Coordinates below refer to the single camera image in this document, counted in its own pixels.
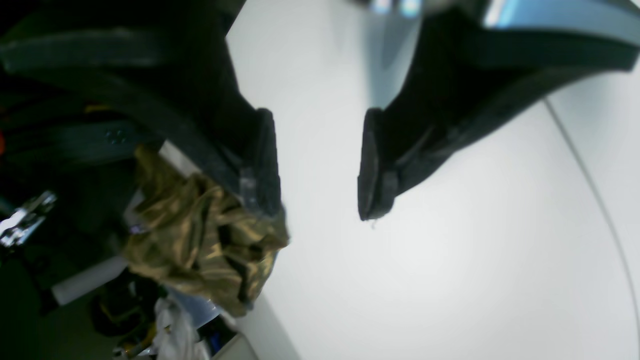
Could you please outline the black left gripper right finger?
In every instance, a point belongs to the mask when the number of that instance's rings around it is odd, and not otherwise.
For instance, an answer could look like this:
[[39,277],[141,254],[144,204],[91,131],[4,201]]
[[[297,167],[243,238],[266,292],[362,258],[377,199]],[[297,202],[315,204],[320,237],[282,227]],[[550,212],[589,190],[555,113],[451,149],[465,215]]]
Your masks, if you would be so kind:
[[366,111],[358,214],[380,219],[452,155],[558,89],[639,57],[631,0],[364,0],[419,21],[406,77]]

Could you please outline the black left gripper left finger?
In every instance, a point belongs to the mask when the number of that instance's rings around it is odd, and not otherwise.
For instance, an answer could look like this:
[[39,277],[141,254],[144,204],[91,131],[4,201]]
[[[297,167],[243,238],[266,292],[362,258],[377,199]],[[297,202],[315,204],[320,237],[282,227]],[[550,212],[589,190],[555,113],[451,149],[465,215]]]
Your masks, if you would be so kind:
[[242,0],[3,0],[7,75],[76,93],[177,146],[250,214],[282,210],[274,115],[240,92]]

